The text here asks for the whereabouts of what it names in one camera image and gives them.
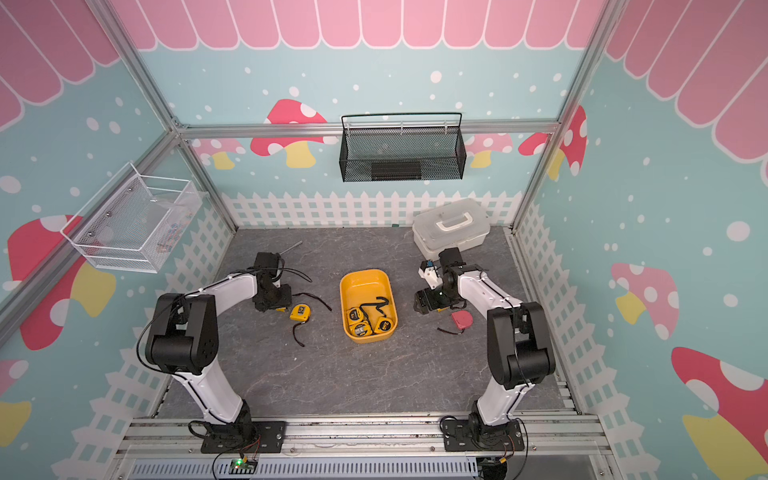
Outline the pink tape measure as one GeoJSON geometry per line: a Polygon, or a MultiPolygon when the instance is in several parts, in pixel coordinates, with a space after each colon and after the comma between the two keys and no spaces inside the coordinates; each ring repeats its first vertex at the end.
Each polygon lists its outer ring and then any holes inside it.
{"type": "Polygon", "coordinates": [[[473,316],[466,310],[459,310],[451,313],[451,319],[455,325],[454,330],[448,330],[442,327],[438,327],[437,330],[441,333],[449,335],[462,335],[467,329],[474,324],[473,316]]]}

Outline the yellow storage tray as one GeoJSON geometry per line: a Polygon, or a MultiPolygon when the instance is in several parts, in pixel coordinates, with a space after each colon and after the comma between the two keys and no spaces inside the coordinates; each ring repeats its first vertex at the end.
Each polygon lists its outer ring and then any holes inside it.
{"type": "Polygon", "coordinates": [[[346,274],[340,282],[343,330],[357,344],[389,339],[398,315],[389,276],[380,269],[346,274]]]}

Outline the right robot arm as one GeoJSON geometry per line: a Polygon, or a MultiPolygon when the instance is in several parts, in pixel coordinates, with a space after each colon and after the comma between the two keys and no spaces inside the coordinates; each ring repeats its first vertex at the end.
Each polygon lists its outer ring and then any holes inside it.
{"type": "Polygon", "coordinates": [[[468,423],[475,437],[500,432],[525,395],[556,369],[543,307],[511,296],[486,272],[461,262],[439,266],[424,261],[419,276],[428,287],[415,294],[414,310],[418,313],[470,304],[484,316],[491,380],[468,423]]]}

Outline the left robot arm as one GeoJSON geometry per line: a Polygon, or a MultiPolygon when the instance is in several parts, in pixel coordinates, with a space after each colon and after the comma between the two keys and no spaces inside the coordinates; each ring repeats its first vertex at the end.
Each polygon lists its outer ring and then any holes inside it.
{"type": "Polygon", "coordinates": [[[144,332],[144,360],[183,386],[202,412],[208,437],[246,440],[255,435],[247,402],[233,390],[219,363],[218,316],[245,301],[253,301],[260,312],[289,307],[291,288],[281,283],[284,268],[280,254],[259,252],[245,270],[157,300],[144,332]]]}

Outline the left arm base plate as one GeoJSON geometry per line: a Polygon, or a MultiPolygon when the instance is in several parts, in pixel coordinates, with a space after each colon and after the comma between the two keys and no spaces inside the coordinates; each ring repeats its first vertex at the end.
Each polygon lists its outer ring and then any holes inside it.
{"type": "Polygon", "coordinates": [[[218,425],[203,423],[205,433],[200,436],[203,454],[280,453],[286,436],[284,421],[258,421],[250,424],[218,425]]]}

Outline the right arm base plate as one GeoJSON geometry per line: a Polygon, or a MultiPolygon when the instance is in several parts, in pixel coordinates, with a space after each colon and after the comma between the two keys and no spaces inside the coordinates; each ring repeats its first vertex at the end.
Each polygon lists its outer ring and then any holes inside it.
{"type": "Polygon", "coordinates": [[[446,416],[440,419],[439,428],[447,452],[518,452],[526,448],[525,438],[518,422],[488,426],[478,418],[457,419],[446,416]]]}

